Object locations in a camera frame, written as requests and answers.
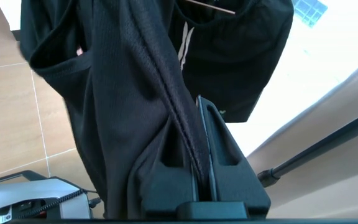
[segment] black pole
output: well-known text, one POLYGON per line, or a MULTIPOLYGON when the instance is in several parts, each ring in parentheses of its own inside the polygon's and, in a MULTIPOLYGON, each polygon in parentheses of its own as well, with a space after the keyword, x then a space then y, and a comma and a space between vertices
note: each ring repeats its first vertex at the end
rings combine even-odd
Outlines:
POLYGON ((358 136, 358 118, 343 128, 330 134, 323 140, 292 157, 288 161, 276 168, 265 170, 258 174, 258 178, 264 187, 275 184, 281 176, 293 171, 294 169, 306 164, 312 159, 323 155, 324 153, 338 147, 339 145, 358 136))

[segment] clothes hanger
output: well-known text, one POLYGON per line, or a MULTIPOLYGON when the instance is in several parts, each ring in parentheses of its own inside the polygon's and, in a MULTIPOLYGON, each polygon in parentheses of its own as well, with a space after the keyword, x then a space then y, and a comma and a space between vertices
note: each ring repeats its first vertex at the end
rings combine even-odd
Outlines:
POLYGON ((202 3, 202 2, 198 2, 198 1, 195 1, 195 0, 185 0, 185 1, 192 2, 192 3, 194 3, 194 4, 198 4, 198 5, 204 6, 204 7, 209 7, 209 8, 211 8, 211 9, 219 10, 219 11, 222 11, 222 12, 226 12, 226 13, 229 13, 229 14, 233 14, 233 15, 236 14, 236 13, 233 12, 233 11, 230 11, 230 10, 227 10, 227 9, 222 9, 222 8, 220 8, 220 7, 212 6, 212 5, 205 4, 205 3, 202 3))

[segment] tile grout line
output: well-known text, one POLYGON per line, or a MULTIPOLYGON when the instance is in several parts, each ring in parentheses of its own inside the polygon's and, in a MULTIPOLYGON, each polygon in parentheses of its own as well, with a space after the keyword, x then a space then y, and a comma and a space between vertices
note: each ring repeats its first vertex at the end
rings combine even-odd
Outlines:
POLYGON ((33 76, 32 70, 30 70, 30 74, 31 74, 32 86, 33 86, 33 89, 34 89, 35 104, 37 105, 38 120, 39 120, 39 122, 40 122, 41 135, 42 135, 42 143, 44 144, 45 159, 47 160, 48 177, 50 177, 50 169, 49 169, 49 161, 48 161, 47 148, 46 148, 46 145, 45 145, 44 131, 43 131, 43 129, 42 129, 40 108, 38 107, 37 91, 35 90, 35 82, 34 82, 34 76, 33 76))
POLYGON ((31 164, 36 163, 36 162, 43 161, 44 159, 39 159, 39 160, 36 160, 36 161, 32 161, 32 162, 30 162, 30 163, 28 163, 28 164, 24 164, 24 165, 21 165, 21 166, 18 166, 18 167, 9 169, 9 170, 5 170, 5 171, 3 171, 3 172, 0 172, 0 174, 3 174, 3 173, 5 173, 5 172, 12 171, 12 170, 14 170, 14 169, 18 169, 18 168, 21 168, 21 167, 25 167, 25 166, 31 165, 31 164))
POLYGON ((15 66, 15 65, 23 65, 23 64, 25 64, 25 63, 26 63, 26 62, 14 63, 14 64, 9 64, 9 65, 0 65, 0 68, 9 67, 9 66, 15 66))
POLYGON ((53 154, 53 155, 51 155, 51 156, 48 156, 48 159, 49 159, 49 158, 52 158, 52 157, 55 157, 55 156, 62 155, 62 154, 64 154, 64 153, 66 153, 66 152, 71 152, 71 151, 73 151, 73 150, 75 150, 75 149, 76 149, 76 148, 68 149, 68 150, 66 150, 66 151, 64 151, 64 152, 59 152, 59 153, 53 154))

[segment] tile floor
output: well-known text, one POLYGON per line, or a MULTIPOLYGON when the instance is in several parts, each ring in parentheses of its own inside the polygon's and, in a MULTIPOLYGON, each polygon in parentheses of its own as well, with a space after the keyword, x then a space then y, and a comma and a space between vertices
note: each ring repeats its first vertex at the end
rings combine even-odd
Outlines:
MULTIPOLYGON (((0 176, 21 170, 94 189, 75 150, 62 99, 22 59, 0 10, 0 176)), ((102 214, 98 205, 94 215, 102 214)))

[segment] hanging clothes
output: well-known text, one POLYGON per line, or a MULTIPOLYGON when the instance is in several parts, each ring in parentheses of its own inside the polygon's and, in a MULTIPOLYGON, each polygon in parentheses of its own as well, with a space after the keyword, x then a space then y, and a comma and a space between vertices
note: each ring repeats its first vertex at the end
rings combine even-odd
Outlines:
MULTIPOLYGON (((185 151, 207 184, 208 148, 195 96, 210 97, 224 114, 255 103, 281 54, 276 46, 288 36, 256 27, 282 28, 292 20, 291 0, 276 1, 281 6, 260 0, 252 9, 240 7, 238 17, 216 17, 207 26, 195 24, 198 15, 187 14, 179 0, 22 0, 20 50, 64 98, 106 218, 140 218, 142 189, 150 185, 158 152, 185 151), (248 33, 251 27, 256 33, 248 33), (221 67, 212 65, 217 62, 221 67), (225 98, 235 104, 221 103, 225 98)), ((231 116, 227 121, 246 120, 231 116)))

